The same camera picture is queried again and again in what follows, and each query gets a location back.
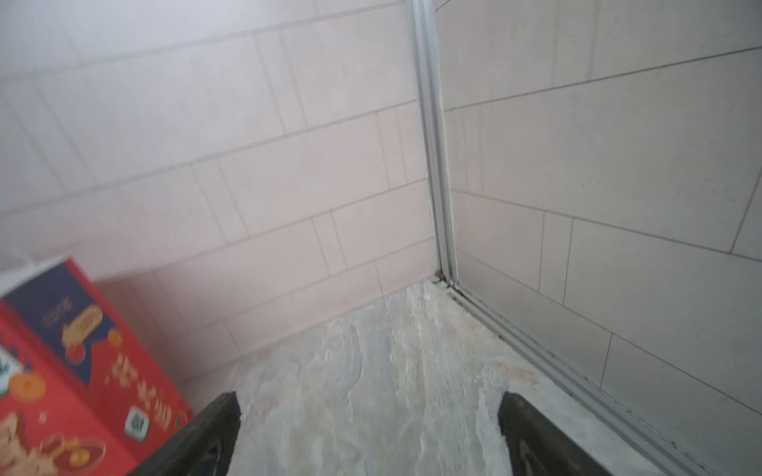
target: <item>white tile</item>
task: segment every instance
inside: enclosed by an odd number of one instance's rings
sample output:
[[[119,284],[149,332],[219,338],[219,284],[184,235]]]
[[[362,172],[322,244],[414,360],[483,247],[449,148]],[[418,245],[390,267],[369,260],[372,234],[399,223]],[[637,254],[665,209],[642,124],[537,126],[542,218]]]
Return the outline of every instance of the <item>white tile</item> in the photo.
[[[538,289],[543,212],[459,192],[452,200],[458,249]]]
[[[405,176],[408,182],[426,177],[426,148],[418,102],[405,104],[395,109],[405,153]]]
[[[155,346],[167,340],[129,279],[99,283],[98,288],[144,346]]]
[[[405,185],[408,183],[408,172],[405,170],[407,165],[405,164],[405,153],[402,151],[402,137],[399,132],[396,108],[376,113],[376,120],[383,144],[389,186],[400,187]]]
[[[30,81],[18,81],[2,89],[6,104],[16,113],[21,125],[39,147],[40,154],[68,192],[95,185],[82,158],[71,146],[55,118],[47,110]]]
[[[437,268],[434,240],[426,240],[376,260],[376,269],[385,296],[431,276]]]
[[[0,76],[79,60],[46,0],[5,0],[0,5]]]
[[[227,318],[327,275],[309,220],[156,272],[189,328]]]
[[[404,5],[282,34],[310,126],[415,99]]]
[[[315,232],[318,234],[318,240],[320,240],[320,247],[323,250],[328,272],[336,274],[346,270],[344,252],[341,250],[341,243],[338,242],[338,235],[331,214],[316,216],[312,221],[315,223]]]
[[[762,260],[762,187],[751,200],[733,252]]]
[[[225,239],[187,168],[0,219],[0,243],[33,260],[73,255],[93,280],[136,273]]]
[[[96,180],[176,165],[281,134],[254,37],[39,79]]]
[[[230,196],[217,160],[193,164],[191,168],[228,243],[246,238],[246,225]]]
[[[88,59],[315,16],[310,0],[53,0]]]
[[[462,252],[457,261],[462,286],[595,385],[600,383],[609,332]]]
[[[762,415],[617,337],[603,389],[698,461],[724,474],[759,471]]]
[[[252,309],[227,324],[246,353],[380,297],[376,269],[368,263]]]
[[[566,306],[762,409],[762,263],[575,220]]]
[[[423,181],[338,209],[333,216],[348,267],[423,241],[433,232]]]
[[[257,44],[262,62],[270,79],[275,95],[275,103],[287,133],[294,133],[307,127],[299,92],[293,82],[293,72],[288,63],[288,55],[283,46],[280,31],[257,34]]]
[[[484,193],[727,251],[762,166],[760,78],[753,51],[484,104]]]
[[[167,337],[186,333],[187,326],[153,271],[131,276],[130,284]]]
[[[368,8],[392,2],[394,2],[394,0],[315,0],[318,7],[318,13],[321,15],[357,10],[358,8]]]
[[[762,45],[756,0],[605,0],[593,77]]]
[[[466,157],[465,109],[448,110],[444,113],[444,145],[446,148],[447,172],[450,187],[463,192],[469,191],[468,163]]]
[[[228,155],[219,163],[252,234],[388,189],[373,116]]]
[[[543,259],[539,271],[539,291],[557,302],[564,302],[566,264],[572,219],[546,213],[543,222]]]
[[[482,137],[479,106],[463,109],[463,140],[466,142],[466,180],[468,191],[481,193],[482,187]]]
[[[548,88],[554,10],[554,0],[472,0],[439,10],[444,106]]]
[[[559,2],[554,86],[588,79],[597,0]]]
[[[224,322],[197,329],[153,351],[175,382],[189,379],[241,356]]]
[[[64,192],[36,144],[3,101],[0,101],[0,165],[0,210],[53,198]]]

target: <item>shower stall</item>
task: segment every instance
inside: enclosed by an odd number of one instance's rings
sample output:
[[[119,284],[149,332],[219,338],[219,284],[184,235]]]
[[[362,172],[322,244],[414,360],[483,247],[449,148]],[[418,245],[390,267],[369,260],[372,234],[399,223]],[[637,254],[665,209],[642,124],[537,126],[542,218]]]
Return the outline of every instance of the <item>shower stall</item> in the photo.
[[[451,294],[668,474],[762,463],[762,3],[415,0]]]

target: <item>cardboard box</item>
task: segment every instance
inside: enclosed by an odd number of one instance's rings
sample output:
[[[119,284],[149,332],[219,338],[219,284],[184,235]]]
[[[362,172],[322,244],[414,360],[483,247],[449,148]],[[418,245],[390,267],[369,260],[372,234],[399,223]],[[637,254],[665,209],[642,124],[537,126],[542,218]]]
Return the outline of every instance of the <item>cardboard box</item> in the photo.
[[[126,474],[192,418],[73,260],[0,301],[0,473]]]

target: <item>floor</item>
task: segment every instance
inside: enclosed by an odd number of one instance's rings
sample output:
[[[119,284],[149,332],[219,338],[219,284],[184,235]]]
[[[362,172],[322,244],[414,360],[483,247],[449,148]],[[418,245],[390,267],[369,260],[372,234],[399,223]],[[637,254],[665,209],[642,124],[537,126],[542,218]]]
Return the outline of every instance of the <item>floor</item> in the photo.
[[[424,281],[180,386],[236,390],[230,474],[511,474],[497,425],[521,393],[614,475],[651,462]]]

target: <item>cartoon illustration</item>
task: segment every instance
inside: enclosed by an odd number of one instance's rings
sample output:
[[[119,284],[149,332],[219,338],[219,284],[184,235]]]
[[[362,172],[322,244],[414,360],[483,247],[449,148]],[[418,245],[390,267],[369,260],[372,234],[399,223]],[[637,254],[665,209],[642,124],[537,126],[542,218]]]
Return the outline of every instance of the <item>cartoon illustration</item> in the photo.
[[[2,476],[84,476],[103,460],[106,446],[97,439],[65,439],[54,433],[27,449],[23,421],[11,412],[0,421],[0,474]]]

